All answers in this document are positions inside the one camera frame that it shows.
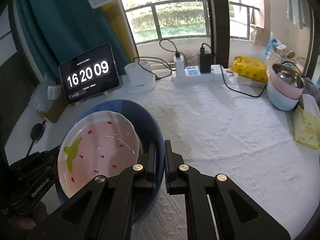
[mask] pink bowl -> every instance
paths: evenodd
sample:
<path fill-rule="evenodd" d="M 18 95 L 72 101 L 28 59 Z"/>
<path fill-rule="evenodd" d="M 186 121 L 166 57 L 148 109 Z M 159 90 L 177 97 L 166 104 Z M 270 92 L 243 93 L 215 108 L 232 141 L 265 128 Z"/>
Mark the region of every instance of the pink bowl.
<path fill-rule="evenodd" d="M 276 72 L 274 70 L 275 65 L 281 66 L 280 64 L 273 65 L 272 70 L 270 71 L 270 77 L 269 77 L 270 82 L 279 92 L 284 94 L 286 97 L 289 97 L 293 100 L 297 100 L 301 96 L 304 87 L 297 88 L 297 87 L 294 87 L 290 84 L 287 84 L 286 82 L 281 80 L 281 78 L 278 77 L 278 75 L 276 74 Z"/>
<path fill-rule="evenodd" d="M 58 176 L 67 197 L 97 175 L 112 177 L 137 163 L 140 143 L 133 125 L 112 111 L 92 113 L 66 135 L 58 156 Z"/>

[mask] power strip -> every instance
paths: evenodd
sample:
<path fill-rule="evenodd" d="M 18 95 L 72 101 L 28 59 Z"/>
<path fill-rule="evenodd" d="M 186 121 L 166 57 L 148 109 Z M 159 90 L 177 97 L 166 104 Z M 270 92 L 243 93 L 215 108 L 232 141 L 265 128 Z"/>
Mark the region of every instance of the power strip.
<path fill-rule="evenodd" d="M 171 81 L 175 85 L 222 80 L 220 65 L 211 65 L 211 72 L 207 74 L 201 74 L 198 66 L 186 67 L 184 71 L 186 75 L 183 77 L 177 77 L 176 73 L 172 74 Z"/>

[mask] yellow package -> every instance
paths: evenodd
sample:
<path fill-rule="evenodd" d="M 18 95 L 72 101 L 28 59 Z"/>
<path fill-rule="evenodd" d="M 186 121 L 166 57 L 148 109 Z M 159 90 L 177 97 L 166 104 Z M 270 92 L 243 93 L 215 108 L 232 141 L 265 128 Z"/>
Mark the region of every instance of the yellow package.
<path fill-rule="evenodd" d="M 314 150 L 320 148 L 320 112 L 315 99 L 310 95 L 302 95 L 305 109 L 299 105 L 293 113 L 294 139 Z"/>
<path fill-rule="evenodd" d="M 237 56 L 233 60 L 233 66 L 229 69 L 247 78 L 263 83 L 268 82 L 266 67 L 262 62 L 253 58 Z"/>

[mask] woven basket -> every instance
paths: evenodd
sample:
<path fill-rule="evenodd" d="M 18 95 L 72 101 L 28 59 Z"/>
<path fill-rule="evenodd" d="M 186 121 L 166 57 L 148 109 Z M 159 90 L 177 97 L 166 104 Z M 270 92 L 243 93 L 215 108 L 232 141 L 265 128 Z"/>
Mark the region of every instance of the woven basket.
<path fill-rule="evenodd" d="M 270 76 L 270 72 L 272 71 L 272 66 L 273 64 L 281 64 L 284 61 L 289 61 L 294 63 L 294 65 L 297 64 L 296 61 L 292 61 L 292 60 L 288 60 L 288 59 L 284 59 L 282 57 L 280 57 L 276 52 L 274 52 L 273 50 L 270 50 L 269 52 L 269 58 L 266 59 L 266 65 L 267 65 L 267 75 L 268 77 Z M 284 63 L 284 65 L 292 68 L 293 70 L 295 70 L 295 66 L 290 64 L 290 63 Z"/>

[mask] cardboard box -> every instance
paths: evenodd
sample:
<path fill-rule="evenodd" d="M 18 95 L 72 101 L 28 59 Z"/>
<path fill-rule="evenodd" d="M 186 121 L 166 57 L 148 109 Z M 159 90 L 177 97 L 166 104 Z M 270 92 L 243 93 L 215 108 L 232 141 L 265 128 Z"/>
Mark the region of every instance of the cardboard box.
<path fill-rule="evenodd" d="M 37 114 L 44 120 L 49 120 L 50 122 L 56 123 L 60 118 L 62 112 L 67 107 L 67 99 L 64 91 L 60 94 L 58 99 L 56 99 L 47 112 L 38 112 Z"/>

